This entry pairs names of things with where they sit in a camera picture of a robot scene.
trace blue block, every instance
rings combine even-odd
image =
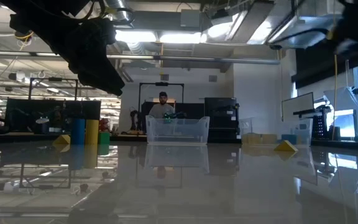
[[[282,141],[287,140],[291,144],[296,145],[296,135],[294,135],[294,134],[282,134],[281,140]]]

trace black frame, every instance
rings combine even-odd
[[[34,80],[49,80],[50,82],[53,82],[53,81],[55,81],[55,82],[61,82],[61,81],[63,81],[63,80],[72,80],[72,81],[75,81],[75,93],[74,93],[74,101],[76,101],[77,100],[77,91],[78,91],[78,79],[75,79],[75,78],[30,78],[30,87],[29,87],[29,100],[31,100],[31,92],[32,92],[32,89],[33,89],[33,87],[32,87],[32,82],[34,81]]]
[[[155,85],[155,86],[169,86],[169,85],[180,85],[181,86],[181,102],[184,103],[184,95],[185,95],[185,84],[184,83],[164,83],[164,82],[156,82],[156,83],[139,83],[139,95],[138,95],[138,105],[137,110],[140,112],[140,91],[142,85]]]

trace black cable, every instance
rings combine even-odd
[[[178,7],[177,7],[177,12],[178,12],[179,7],[180,7],[182,4],[186,4],[188,7],[190,7],[191,10],[193,10],[193,7],[192,7],[191,5],[189,5],[187,2],[181,2],[181,3],[179,3],[179,5],[178,5]]]
[[[291,38],[291,37],[296,37],[296,36],[298,36],[298,35],[307,34],[307,33],[309,33],[309,32],[321,32],[321,33],[323,33],[324,35],[327,35],[329,31],[328,31],[327,29],[324,29],[324,28],[312,28],[312,29],[308,29],[308,30],[304,30],[304,31],[301,31],[301,32],[294,33],[294,34],[292,34],[292,35],[288,35],[288,36],[286,36],[286,37],[283,37],[283,38],[281,38],[281,39],[275,40],[275,41],[270,42],[270,43],[268,43],[268,44],[270,44],[270,45],[275,45],[275,44],[277,44],[277,43],[279,43],[279,42],[281,42],[281,41],[288,40],[288,39]]]
[[[59,16],[59,15],[56,15],[56,14],[54,14],[54,13],[52,13],[52,12],[49,12],[49,11],[45,10],[44,8],[42,8],[41,6],[37,5],[36,3],[34,3],[34,2],[31,1],[31,0],[29,0],[29,2],[30,2],[31,4],[33,4],[35,7],[39,8],[40,10],[42,10],[43,12],[49,14],[50,16],[57,17],[57,18],[59,18],[59,19],[66,19],[66,20],[81,22],[81,21],[87,20],[87,19],[91,16],[91,14],[92,14],[92,12],[93,12],[93,6],[94,6],[94,3],[96,2],[96,0],[92,0],[91,9],[90,9],[89,12],[86,14],[86,16],[85,16],[84,18],[82,18],[82,19],[75,19],[75,18],[70,18],[70,17],[67,17],[67,16]]]

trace black cap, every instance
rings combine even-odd
[[[168,97],[167,93],[165,93],[165,92],[160,92],[160,97],[161,97],[161,96],[166,96],[166,97]]]

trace gray shirt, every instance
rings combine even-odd
[[[153,116],[154,118],[160,119],[160,118],[164,118],[164,114],[167,112],[174,113],[173,107],[168,103],[165,103],[164,105],[158,103],[153,106],[153,108],[149,112],[149,115]]]

